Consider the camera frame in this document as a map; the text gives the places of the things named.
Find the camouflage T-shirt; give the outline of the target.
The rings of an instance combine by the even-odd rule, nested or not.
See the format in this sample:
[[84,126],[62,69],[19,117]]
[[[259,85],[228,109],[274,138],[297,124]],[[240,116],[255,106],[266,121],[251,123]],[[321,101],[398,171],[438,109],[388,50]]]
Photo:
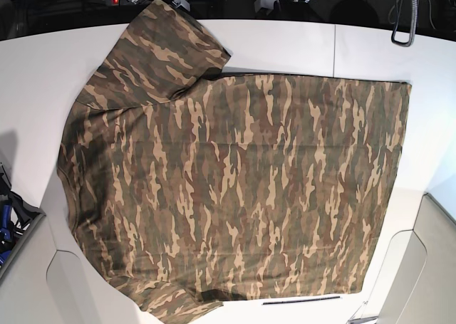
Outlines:
[[229,58],[154,0],[63,129],[74,239],[164,323],[226,301],[361,291],[398,173],[408,83],[223,75]]

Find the blue and black items bin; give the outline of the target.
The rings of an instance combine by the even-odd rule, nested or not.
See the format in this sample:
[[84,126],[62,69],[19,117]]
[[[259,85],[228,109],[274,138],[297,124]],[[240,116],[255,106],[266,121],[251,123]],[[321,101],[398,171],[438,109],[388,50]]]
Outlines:
[[12,190],[12,183],[1,163],[1,275],[13,264],[33,230],[45,217]]

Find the white stand bracket right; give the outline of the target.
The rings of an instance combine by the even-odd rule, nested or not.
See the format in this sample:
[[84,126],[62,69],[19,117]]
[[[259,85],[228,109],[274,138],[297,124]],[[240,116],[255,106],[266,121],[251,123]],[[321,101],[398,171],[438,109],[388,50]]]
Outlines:
[[258,13],[261,9],[272,11],[276,0],[256,0],[254,2],[255,12]]

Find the white stand bracket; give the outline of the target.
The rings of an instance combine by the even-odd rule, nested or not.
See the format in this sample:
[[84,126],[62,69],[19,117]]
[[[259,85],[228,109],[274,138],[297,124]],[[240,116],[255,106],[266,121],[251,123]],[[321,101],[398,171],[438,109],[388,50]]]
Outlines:
[[255,12],[258,13],[261,9],[272,11],[276,0],[256,0],[254,2]]
[[174,0],[173,4],[176,8],[183,8],[186,11],[190,11],[190,4],[187,0]]

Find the white stand bracket left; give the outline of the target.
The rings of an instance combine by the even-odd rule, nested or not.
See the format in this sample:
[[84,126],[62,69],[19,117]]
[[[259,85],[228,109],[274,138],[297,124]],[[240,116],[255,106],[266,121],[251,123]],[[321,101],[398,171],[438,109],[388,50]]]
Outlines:
[[183,8],[186,11],[190,11],[190,4],[187,0],[174,0],[173,4],[176,8]]

